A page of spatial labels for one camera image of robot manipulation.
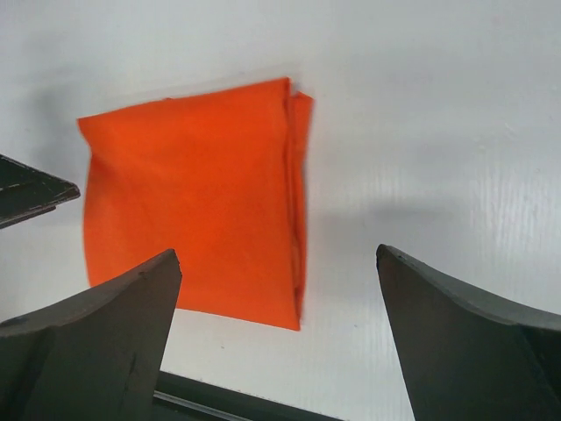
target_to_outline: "white background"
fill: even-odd
[[[411,420],[379,243],[561,312],[560,19],[558,0],[0,0],[0,153],[83,188],[75,118],[292,76],[316,99],[302,331],[178,310],[162,367]],[[81,219],[0,232],[0,319],[87,287]]]

